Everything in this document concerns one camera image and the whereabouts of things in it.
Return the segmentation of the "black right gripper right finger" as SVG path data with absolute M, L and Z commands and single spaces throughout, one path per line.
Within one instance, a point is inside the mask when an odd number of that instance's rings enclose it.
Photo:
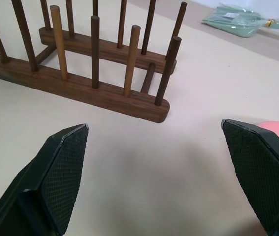
M 238 182 L 269 236 L 279 236 L 279 136 L 254 124 L 221 123 Z

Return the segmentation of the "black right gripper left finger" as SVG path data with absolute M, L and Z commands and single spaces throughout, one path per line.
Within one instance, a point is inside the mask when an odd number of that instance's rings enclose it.
M 51 135 L 0 198 L 0 236 L 63 236 L 81 183 L 87 124 Z

